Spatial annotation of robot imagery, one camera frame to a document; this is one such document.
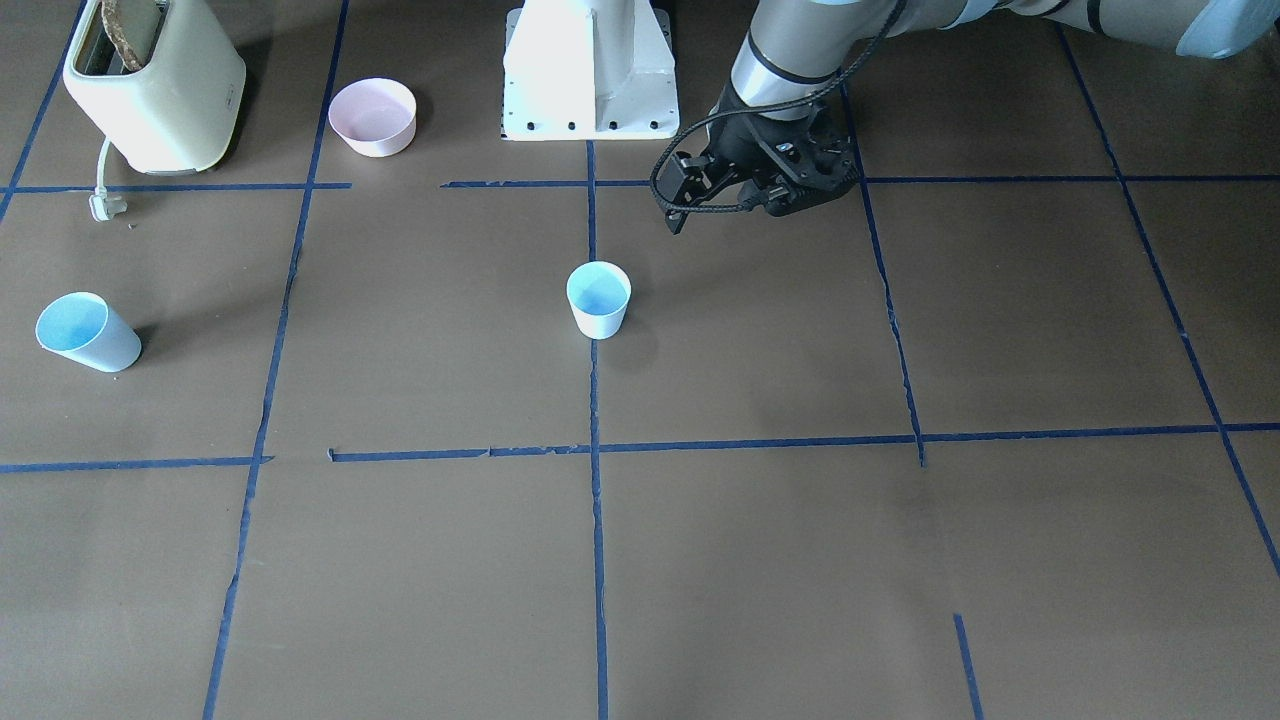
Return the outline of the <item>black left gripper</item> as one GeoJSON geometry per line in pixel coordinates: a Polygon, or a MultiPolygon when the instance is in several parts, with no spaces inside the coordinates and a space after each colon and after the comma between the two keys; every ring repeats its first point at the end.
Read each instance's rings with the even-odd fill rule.
{"type": "Polygon", "coordinates": [[[838,135],[824,99],[790,108],[777,119],[750,111],[726,85],[707,128],[700,154],[672,156],[672,210],[666,213],[671,234],[730,188],[739,193],[728,211],[763,208],[771,217],[786,217],[838,200],[859,183],[850,141],[838,135]]]}

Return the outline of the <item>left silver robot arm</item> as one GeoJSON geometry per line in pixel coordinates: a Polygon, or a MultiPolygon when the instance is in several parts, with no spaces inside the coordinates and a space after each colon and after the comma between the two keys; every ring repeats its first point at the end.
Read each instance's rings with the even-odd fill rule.
{"type": "Polygon", "coordinates": [[[694,214],[786,217],[845,196],[860,174],[828,96],[887,38],[997,10],[1203,59],[1243,51],[1279,14],[1275,1],[762,1],[717,104],[696,123],[707,146],[694,155],[672,143],[652,172],[669,232],[694,214]]]}

